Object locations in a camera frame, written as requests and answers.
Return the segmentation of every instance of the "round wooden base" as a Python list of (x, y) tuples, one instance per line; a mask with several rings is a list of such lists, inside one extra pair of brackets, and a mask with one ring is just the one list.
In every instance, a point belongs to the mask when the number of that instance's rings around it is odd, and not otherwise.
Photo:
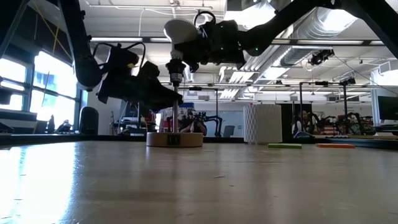
[(147, 146), (202, 147), (202, 133), (147, 133)]

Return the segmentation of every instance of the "chair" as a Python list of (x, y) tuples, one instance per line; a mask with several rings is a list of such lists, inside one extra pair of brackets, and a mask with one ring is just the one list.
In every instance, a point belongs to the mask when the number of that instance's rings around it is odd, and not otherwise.
[(235, 126), (233, 125), (227, 125), (224, 127), (224, 133), (223, 133), (223, 138), (230, 138), (231, 136), (234, 135), (235, 131)]

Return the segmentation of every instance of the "white robot part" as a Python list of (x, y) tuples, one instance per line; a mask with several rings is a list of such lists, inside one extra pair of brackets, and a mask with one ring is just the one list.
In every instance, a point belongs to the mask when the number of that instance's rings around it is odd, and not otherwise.
[(185, 19), (172, 19), (164, 25), (164, 34), (172, 43), (171, 57), (182, 59), (183, 53), (175, 50), (174, 45), (195, 40), (198, 30)]

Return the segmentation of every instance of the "green foam block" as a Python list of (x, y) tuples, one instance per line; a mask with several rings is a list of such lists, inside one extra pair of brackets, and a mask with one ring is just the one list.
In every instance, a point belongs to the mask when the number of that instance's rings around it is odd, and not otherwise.
[(303, 146), (301, 144), (278, 144), (278, 143), (272, 143), (272, 144), (268, 144), (268, 148), (302, 149)]

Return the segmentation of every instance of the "white lattice sculpture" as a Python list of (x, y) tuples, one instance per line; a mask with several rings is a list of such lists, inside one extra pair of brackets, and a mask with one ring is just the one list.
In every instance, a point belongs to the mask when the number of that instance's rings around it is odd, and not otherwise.
[(243, 109), (243, 138), (249, 144), (282, 142), (280, 105), (248, 105)]

